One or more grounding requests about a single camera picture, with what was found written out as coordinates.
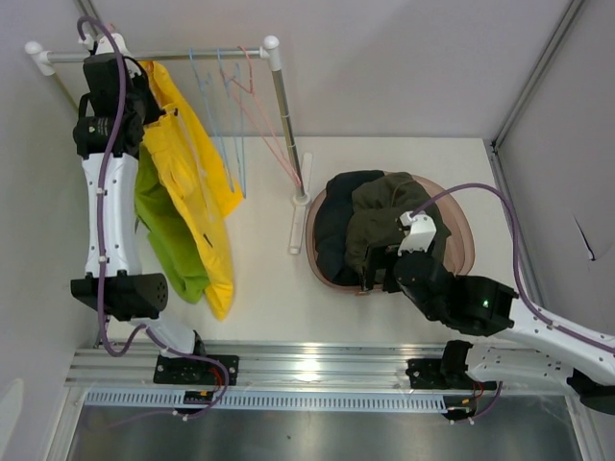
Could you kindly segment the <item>olive green shorts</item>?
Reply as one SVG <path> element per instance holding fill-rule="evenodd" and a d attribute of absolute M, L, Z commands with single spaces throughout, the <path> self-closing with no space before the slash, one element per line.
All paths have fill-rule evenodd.
<path fill-rule="evenodd" d="M 355 189 L 353 215 L 346 233 L 346 264 L 362 276 L 368 250 L 401 243 L 405 234 L 398 227 L 398 218 L 430 197 L 423 185 L 406 172 L 388 173 Z"/>

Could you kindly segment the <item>navy dark shorts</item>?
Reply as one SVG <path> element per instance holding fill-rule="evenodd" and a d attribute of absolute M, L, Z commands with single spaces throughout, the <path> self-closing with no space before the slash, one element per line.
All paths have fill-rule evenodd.
<path fill-rule="evenodd" d="M 313 235 L 316 266 L 334 285 L 359 285 L 358 273 L 345 261 L 346 233 L 354 214 L 352 194 L 363 184 L 383 176 L 381 170 L 360 170 L 340 173 L 327 182 L 325 198 L 314 219 Z"/>

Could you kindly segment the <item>blue hanger with olive shorts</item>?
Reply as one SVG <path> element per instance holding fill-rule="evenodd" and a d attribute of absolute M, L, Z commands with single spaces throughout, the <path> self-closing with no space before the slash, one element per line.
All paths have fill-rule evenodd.
<path fill-rule="evenodd" d="M 219 70 L 218 77 L 212 75 L 210 71 L 202 75 L 193 48 L 188 49 L 188 58 L 206 110 L 209 131 L 222 161 L 227 185 L 232 192 L 238 192 L 241 195 L 237 179 L 231 117 Z"/>

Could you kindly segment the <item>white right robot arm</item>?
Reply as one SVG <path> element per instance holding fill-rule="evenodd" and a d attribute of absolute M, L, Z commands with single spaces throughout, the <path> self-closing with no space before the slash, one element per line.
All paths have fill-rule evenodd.
<path fill-rule="evenodd" d="M 496 280 L 454 275 L 426 252 L 370 248 L 360 276 L 364 290 L 374 287 L 377 273 L 382 274 L 383 291 L 403 293 L 427 320 L 467 337 L 494 337 L 520 346 L 503 351 L 450 341 L 428 385 L 545 384 L 577 395 L 594 411 L 613 414 L 613 336 L 555 315 Z"/>

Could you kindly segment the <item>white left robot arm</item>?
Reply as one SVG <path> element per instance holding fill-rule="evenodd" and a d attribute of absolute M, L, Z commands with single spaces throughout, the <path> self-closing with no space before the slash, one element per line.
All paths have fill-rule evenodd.
<path fill-rule="evenodd" d="M 201 382 L 209 362 L 199 334 L 166 312 L 168 284 L 161 273 L 145 274 L 135 242 L 135 183 L 146 123 L 162 112 L 154 102 L 143 67 L 113 52 L 85 58 L 88 91 L 73 130 L 86 178 L 88 250 L 84 275 L 70 281 L 73 298 L 97 315 L 99 340 L 112 356 L 107 334 L 115 319 L 144 332 L 161 355 L 176 358 L 175 373 Z"/>

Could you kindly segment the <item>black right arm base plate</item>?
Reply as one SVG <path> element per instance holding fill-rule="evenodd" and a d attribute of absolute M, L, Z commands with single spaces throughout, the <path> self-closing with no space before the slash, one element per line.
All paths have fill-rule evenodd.
<path fill-rule="evenodd" d="M 417 390 L 488 390 L 495 391 L 496 381 L 478 381 L 465 371 L 444 367 L 441 358 L 412 358 L 406 362 L 410 387 Z"/>

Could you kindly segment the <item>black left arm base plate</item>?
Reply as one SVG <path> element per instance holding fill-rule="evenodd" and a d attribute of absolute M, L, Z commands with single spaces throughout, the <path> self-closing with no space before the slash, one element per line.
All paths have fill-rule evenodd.
<path fill-rule="evenodd" d="M 209 358 L 222 364 L 229 373 L 229 385 L 235 386 L 239 371 L 239 356 L 213 354 Z M 222 370 L 209 363 L 186 358 L 168 358 L 160 355 L 153 382 L 171 385 L 222 385 Z"/>

